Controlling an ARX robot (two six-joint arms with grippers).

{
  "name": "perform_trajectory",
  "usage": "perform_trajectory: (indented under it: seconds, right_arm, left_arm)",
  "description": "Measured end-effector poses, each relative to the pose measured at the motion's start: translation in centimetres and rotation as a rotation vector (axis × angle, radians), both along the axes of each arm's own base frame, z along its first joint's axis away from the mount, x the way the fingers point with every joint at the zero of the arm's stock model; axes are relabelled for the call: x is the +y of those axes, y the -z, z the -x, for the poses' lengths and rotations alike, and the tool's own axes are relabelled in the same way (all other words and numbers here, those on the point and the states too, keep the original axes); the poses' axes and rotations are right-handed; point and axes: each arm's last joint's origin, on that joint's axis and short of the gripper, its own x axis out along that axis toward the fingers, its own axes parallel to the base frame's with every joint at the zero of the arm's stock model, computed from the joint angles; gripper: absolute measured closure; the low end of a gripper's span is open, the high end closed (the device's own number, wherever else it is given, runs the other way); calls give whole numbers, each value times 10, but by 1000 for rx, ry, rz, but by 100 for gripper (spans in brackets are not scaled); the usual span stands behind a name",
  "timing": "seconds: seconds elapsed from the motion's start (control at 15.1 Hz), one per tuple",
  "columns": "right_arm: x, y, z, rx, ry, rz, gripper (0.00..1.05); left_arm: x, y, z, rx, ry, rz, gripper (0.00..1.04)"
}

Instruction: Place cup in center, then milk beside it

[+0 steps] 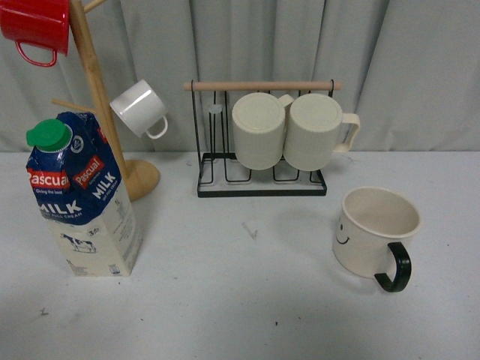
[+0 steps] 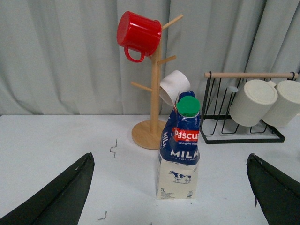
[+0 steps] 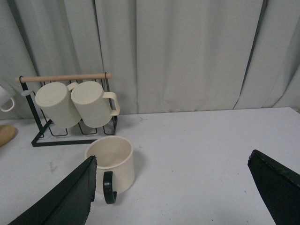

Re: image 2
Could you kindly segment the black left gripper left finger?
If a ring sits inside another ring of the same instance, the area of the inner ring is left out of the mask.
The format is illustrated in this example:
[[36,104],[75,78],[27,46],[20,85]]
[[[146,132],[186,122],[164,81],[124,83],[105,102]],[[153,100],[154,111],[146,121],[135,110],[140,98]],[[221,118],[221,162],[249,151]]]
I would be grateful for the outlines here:
[[76,225],[82,214],[94,171],[86,153],[70,167],[0,219],[2,225]]

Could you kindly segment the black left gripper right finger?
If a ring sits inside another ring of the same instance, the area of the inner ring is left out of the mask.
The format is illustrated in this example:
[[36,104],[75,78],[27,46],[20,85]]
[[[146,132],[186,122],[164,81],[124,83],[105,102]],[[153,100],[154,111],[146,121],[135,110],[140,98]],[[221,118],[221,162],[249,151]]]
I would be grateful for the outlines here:
[[247,175],[269,225],[300,223],[300,183],[254,153],[247,159]]

